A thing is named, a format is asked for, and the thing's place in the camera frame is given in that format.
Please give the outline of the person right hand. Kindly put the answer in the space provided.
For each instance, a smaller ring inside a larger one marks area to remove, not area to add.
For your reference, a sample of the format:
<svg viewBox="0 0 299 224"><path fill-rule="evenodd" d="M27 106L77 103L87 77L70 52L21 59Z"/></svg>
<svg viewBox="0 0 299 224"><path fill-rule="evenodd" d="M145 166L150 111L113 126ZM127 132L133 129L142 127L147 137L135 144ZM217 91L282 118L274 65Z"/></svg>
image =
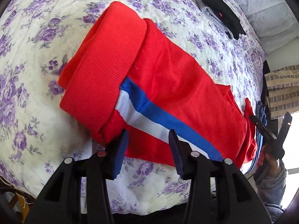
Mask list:
<svg viewBox="0 0 299 224"><path fill-rule="evenodd" d="M266 177L275 178L281 172L280 161L270 153L265 152L266 147L267 145L262 147L256 166L260 169L264 164L268 164L270 169L267 171Z"/></svg>

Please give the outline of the grey knit sleeve forearm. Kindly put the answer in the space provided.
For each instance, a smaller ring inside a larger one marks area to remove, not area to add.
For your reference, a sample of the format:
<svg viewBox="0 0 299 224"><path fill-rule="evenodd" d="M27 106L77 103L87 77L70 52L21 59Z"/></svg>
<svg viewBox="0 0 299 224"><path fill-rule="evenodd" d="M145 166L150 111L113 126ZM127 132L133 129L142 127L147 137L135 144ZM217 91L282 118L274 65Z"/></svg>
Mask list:
<svg viewBox="0 0 299 224"><path fill-rule="evenodd" d="M275 177L265 176L255 184L258 189L258 195L264 203L272 223L275 223L284 212L281 202L286 189L287 174L288 171L284 167L283 162L281 162L278 175Z"/></svg>

